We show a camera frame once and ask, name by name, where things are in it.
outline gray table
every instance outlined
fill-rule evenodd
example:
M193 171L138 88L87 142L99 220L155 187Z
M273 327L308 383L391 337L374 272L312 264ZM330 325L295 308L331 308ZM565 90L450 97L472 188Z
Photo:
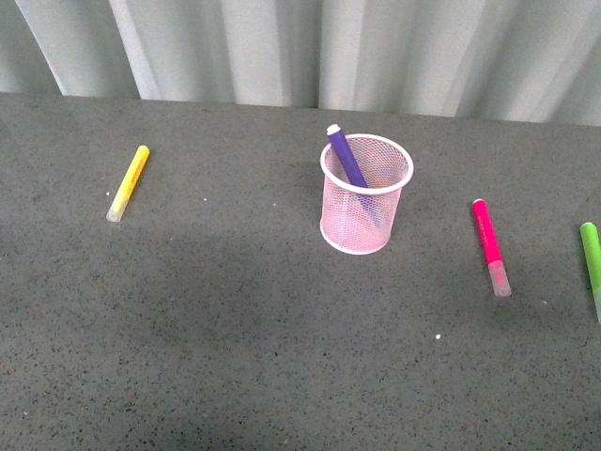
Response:
M371 256L319 232L333 122L415 162ZM600 148L598 128L3 94L0 448L599 449L578 227L601 224Z

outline pen holder rim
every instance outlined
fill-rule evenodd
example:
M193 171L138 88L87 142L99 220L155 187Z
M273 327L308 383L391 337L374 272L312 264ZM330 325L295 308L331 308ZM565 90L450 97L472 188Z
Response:
M340 188L348 190L352 193L368 194L368 195L379 195L379 194L392 193L396 190L399 190L400 188L403 188L405 185L407 185L409 183L409 181L413 177L413 160L411 160L411 156L400 144L395 143L393 140L385 138L384 136L379 136L376 134L353 133L353 134L346 135L347 140L352 140L354 138L374 139L374 140L386 143L389 146L392 146L393 148L398 150L403 155L405 160L407 161L407 166L408 166L407 174L401 180L397 181L395 184L386 186L384 188L362 188L360 186L351 185L350 183L346 183L345 181L337 178L332 173L332 171L328 168L328 166L326 165L326 156L328 154L328 151L331 149L331 143L328 143L321 151L321 157L319 158L319 162L321 164L321 170L323 171L325 176L331 180L332 183L334 183L335 185L339 186Z

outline white curtain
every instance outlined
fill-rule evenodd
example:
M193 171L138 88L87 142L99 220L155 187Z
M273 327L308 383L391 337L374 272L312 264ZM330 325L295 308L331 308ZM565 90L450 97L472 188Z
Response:
M0 0L0 90L601 125L601 0Z

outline pink mesh pen holder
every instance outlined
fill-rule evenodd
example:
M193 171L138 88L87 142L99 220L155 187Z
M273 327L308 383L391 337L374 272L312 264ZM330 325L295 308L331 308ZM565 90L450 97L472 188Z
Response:
M401 190L413 175L413 161L406 150L382 136L350 134L347 141L369 188L351 185L336 152L330 144L325 146L319 227L323 238L339 251L371 254L391 237Z

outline purple marker cap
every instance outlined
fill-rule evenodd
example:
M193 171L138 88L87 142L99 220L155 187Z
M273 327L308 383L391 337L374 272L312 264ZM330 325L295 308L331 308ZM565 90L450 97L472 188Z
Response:
M345 134L338 124L332 124L328 127L328 138L330 138L331 146L336 152L340 164L347 173L350 184L360 188L368 188L357 160L355 160L353 152L350 150Z

